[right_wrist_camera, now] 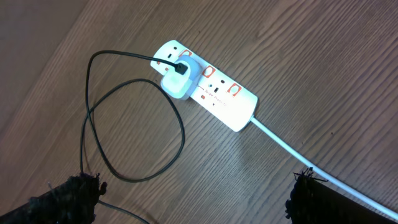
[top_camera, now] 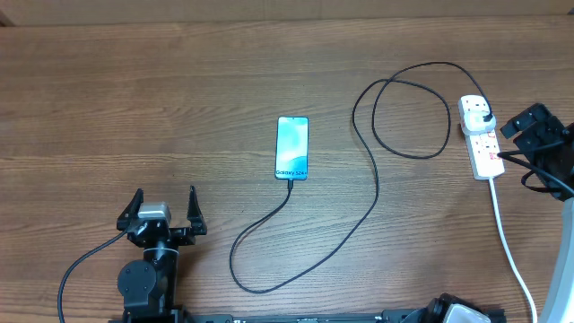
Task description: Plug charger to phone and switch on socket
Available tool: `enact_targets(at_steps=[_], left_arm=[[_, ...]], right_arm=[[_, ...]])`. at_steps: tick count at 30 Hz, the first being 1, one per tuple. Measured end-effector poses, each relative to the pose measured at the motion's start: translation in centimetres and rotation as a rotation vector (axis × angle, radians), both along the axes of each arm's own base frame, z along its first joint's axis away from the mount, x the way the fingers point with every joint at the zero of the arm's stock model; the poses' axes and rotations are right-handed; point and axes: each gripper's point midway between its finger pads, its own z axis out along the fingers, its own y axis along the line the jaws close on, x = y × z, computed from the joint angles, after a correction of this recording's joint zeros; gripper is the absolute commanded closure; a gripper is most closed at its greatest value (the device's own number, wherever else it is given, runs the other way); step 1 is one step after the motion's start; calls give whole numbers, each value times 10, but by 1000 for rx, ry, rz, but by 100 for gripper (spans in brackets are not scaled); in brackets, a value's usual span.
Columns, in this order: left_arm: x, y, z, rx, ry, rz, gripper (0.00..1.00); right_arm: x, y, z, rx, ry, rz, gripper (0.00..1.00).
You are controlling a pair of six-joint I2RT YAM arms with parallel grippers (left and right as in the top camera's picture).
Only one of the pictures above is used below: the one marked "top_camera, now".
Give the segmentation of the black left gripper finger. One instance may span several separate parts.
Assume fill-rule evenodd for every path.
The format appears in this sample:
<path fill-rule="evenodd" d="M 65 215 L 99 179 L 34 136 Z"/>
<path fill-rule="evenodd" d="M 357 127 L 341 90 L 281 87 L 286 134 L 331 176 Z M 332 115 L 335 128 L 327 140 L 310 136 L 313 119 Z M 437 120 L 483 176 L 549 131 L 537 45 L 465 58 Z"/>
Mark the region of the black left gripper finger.
<path fill-rule="evenodd" d="M 131 222 L 138 218 L 138 212 L 141 204 L 144 202 L 144 192 L 141 188 L 135 191 L 134 197 L 124 209 L 124 211 L 117 218 L 117 229 L 119 231 L 126 230 Z"/>
<path fill-rule="evenodd" d="M 197 191 L 194 186 L 189 189 L 187 219 L 194 234 L 206 234 L 207 226 L 197 200 Z"/>

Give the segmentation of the Samsung Galaxy smartphone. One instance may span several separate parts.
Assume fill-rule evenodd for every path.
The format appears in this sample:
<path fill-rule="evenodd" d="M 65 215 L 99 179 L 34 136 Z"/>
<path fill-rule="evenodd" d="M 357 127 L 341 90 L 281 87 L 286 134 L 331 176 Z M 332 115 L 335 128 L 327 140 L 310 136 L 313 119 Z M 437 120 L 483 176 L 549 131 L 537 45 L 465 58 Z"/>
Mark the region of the Samsung Galaxy smartphone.
<path fill-rule="evenodd" d="M 305 180 L 309 172 L 309 119 L 277 120 L 274 175 L 277 179 Z"/>

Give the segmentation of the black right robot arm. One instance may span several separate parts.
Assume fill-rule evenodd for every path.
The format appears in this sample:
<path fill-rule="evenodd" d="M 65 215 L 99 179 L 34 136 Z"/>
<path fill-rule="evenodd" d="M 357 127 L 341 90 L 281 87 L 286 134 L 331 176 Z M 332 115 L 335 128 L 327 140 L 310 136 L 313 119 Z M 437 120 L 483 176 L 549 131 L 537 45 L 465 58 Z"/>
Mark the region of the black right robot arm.
<path fill-rule="evenodd" d="M 486 141 L 496 138 L 491 132 L 472 132 L 465 122 L 467 149 L 474 177 L 489 184 L 495 224 L 510 269 L 517 278 L 533 322 L 571 322 L 573 320 L 573 125 L 564 125 L 542 103 L 535 103 L 511 118 L 500 133 L 512 139 L 514 151 L 495 148 L 491 156 L 481 157 Z M 534 192 L 548 194 L 563 203 L 561 242 L 543 307 L 538 310 L 532 293 L 517 270 L 501 221 L 494 179 L 503 173 L 502 163 L 511 162 L 527 169 L 521 184 Z"/>

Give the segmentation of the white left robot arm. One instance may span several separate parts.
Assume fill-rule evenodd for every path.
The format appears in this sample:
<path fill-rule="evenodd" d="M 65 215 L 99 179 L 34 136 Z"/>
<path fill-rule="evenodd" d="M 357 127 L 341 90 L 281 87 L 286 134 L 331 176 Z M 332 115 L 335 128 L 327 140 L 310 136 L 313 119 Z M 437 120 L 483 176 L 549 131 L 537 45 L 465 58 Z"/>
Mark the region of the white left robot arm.
<path fill-rule="evenodd" d="M 191 322 L 192 316 L 175 303 L 178 249 L 196 243 L 207 226 L 197 202 L 196 188 L 189 189 L 186 227 L 170 225 L 165 202 L 144 202 L 136 190 L 117 219 L 117 229 L 143 250 L 143 258 L 126 264 L 118 274 L 117 288 L 124 299 L 124 322 Z"/>

